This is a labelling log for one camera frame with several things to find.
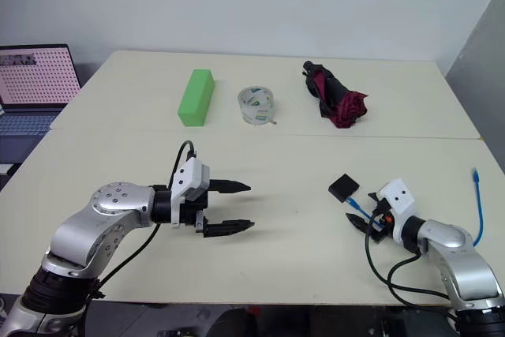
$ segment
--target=floor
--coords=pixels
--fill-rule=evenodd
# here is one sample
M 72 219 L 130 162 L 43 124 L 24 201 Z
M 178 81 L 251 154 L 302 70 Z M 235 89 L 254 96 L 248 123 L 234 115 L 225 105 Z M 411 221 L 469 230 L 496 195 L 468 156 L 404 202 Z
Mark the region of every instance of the floor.
M 0 296 L 9 311 L 16 296 Z M 183 330 L 205 337 L 222 313 L 236 308 L 244 307 L 96 301 L 88 313 L 87 335 L 163 337 L 168 331 Z M 255 305 L 249 310 L 256 315 L 260 337 L 457 337 L 442 316 L 404 307 Z

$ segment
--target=white table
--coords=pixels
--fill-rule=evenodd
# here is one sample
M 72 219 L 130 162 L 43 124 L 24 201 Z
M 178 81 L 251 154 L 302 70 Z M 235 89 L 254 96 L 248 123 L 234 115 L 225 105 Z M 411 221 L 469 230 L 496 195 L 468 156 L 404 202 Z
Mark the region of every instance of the white table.
M 215 90 L 202 130 L 320 136 L 478 138 L 433 62 L 312 58 L 349 89 L 368 94 L 368 114 L 336 129 L 319 114 L 301 75 L 306 58 L 117 51 L 54 120 L 52 129 L 187 130 L 177 109 L 193 69 L 211 69 Z M 237 95 L 270 88 L 277 125 L 246 124 Z
M 251 219 L 246 232 L 202 238 L 191 228 L 164 226 L 152 244 L 104 288 L 118 301 L 397 304 L 371 273 L 364 236 L 346 220 L 352 212 L 327 187 L 347 173 L 361 184 L 355 198 L 403 178 L 419 216 L 478 228 L 471 181 L 481 174 L 486 220 L 477 250 L 505 284 L 502 241 L 505 177 L 480 140 L 297 137 L 109 130 L 52 130 L 0 192 L 0 292 L 20 293 L 39 267 L 63 220 L 82 209 L 92 192 L 113 181 L 141 185 L 168 180 L 180 143 L 191 138 L 212 178 L 235 179 L 252 191 L 212 194 L 211 221 Z M 123 241 L 109 269 L 151 230 Z M 390 240 L 372 249 L 386 273 L 409 256 Z M 401 284 L 442 290 L 426 259 L 399 271 Z M 419 294 L 411 301 L 440 300 Z

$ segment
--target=green sponge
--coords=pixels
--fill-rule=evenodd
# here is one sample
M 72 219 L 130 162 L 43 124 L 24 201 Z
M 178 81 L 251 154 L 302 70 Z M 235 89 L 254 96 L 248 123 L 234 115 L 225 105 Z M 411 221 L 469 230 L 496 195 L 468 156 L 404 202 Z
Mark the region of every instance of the green sponge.
M 178 111 L 185 126 L 204 126 L 213 91 L 214 78 L 211 70 L 193 70 Z

